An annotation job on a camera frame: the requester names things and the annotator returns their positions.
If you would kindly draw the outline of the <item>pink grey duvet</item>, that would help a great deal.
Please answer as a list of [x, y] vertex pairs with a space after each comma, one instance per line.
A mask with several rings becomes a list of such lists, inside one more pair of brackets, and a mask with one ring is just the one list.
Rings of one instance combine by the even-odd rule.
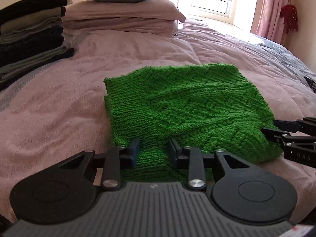
[[[76, 53], [32, 71], [1, 92], [1, 214], [16, 217], [10, 191], [20, 180], [85, 149], [114, 146], [105, 79], [144, 67], [229, 64], [261, 93], [274, 119], [315, 116], [315, 77], [283, 46], [241, 30], [187, 21], [175, 38], [155, 34], [70, 31]], [[296, 189], [291, 220], [315, 208], [315, 170], [279, 157], [259, 163]]]

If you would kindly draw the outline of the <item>red cloth on hook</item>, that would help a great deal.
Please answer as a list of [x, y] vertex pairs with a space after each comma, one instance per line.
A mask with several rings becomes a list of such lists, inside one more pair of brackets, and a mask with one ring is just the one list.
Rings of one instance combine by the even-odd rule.
[[280, 11], [280, 17], [283, 18], [286, 34], [289, 34], [289, 31], [298, 31], [298, 14], [294, 5], [284, 6]]

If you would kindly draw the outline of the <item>lower pink pillow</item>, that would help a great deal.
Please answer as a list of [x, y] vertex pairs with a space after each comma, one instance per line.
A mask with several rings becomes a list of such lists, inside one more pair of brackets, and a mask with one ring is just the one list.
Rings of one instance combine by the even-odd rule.
[[178, 33], [177, 20], [152, 18], [103, 18], [63, 21], [62, 26], [73, 31], [114, 30], [155, 34], [172, 38]]

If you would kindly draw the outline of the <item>stack of folded dark clothes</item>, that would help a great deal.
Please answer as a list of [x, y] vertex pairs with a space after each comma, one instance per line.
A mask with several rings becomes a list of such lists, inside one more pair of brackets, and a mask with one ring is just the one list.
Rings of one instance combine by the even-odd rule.
[[1, 90], [31, 71], [74, 55], [62, 19], [72, 0], [21, 0], [1, 9]]

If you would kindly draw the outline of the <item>green knitted sweater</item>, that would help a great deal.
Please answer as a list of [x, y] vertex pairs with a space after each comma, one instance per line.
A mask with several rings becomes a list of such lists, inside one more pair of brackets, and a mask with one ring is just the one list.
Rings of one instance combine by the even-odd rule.
[[257, 164], [280, 156], [262, 128], [274, 115], [256, 86], [229, 64], [148, 66], [106, 78], [104, 98], [115, 146], [139, 138], [141, 152], [123, 181], [186, 180], [187, 170], [172, 166], [170, 138], [204, 153], [225, 149]]

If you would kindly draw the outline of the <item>upper pink pillow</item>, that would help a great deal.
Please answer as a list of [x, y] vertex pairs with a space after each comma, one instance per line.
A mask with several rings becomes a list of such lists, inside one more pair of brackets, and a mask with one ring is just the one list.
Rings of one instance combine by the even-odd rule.
[[83, 1], [68, 7], [63, 20], [69, 22], [121, 17], [178, 20], [182, 23], [186, 20], [176, 5], [169, 0], [146, 0], [139, 3]]

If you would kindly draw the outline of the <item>pink curtain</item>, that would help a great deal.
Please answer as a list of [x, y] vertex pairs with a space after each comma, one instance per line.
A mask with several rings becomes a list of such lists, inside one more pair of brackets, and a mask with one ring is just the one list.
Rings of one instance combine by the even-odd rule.
[[263, 0], [256, 35], [281, 44], [284, 40], [285, 25], [280, 13], [290, 2], [291, 0]]

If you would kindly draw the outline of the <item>pink pillow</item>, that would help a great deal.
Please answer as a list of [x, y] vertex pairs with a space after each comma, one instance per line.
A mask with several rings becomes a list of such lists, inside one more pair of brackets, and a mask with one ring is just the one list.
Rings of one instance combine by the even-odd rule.
[[152, 18], [103, 18], [63, 21], [62, 26], [73, 31], [114, 30], [155, 34], [172, 38], [178, 33], [177, 20]]
[[63, 20], [69, 22], [121, 17], [178, 20], [182, 23], [186, 20], [176, 5], [169, 0], [146, 0], [139, 3], [83, 1], [68, 7]]

